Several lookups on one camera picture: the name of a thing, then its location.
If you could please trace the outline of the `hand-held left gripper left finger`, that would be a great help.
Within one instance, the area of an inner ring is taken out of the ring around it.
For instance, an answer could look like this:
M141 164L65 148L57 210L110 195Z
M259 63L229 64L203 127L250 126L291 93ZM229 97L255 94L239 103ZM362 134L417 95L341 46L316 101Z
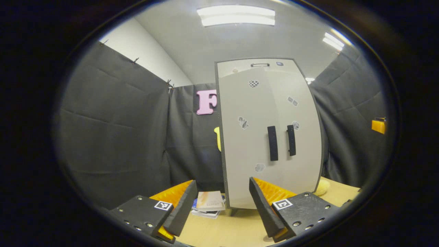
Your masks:
M189 180L150 197L136 195L111 209L109 214L144 235L174 244L197 195L196 181Z

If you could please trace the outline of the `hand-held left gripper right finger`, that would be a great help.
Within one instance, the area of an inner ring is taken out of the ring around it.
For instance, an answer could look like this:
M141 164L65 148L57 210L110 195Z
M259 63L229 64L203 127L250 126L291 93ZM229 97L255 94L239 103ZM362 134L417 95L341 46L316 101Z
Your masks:
M341 210L311 192L295 194L255 177L249 178L249 192L275 243L319 230Z

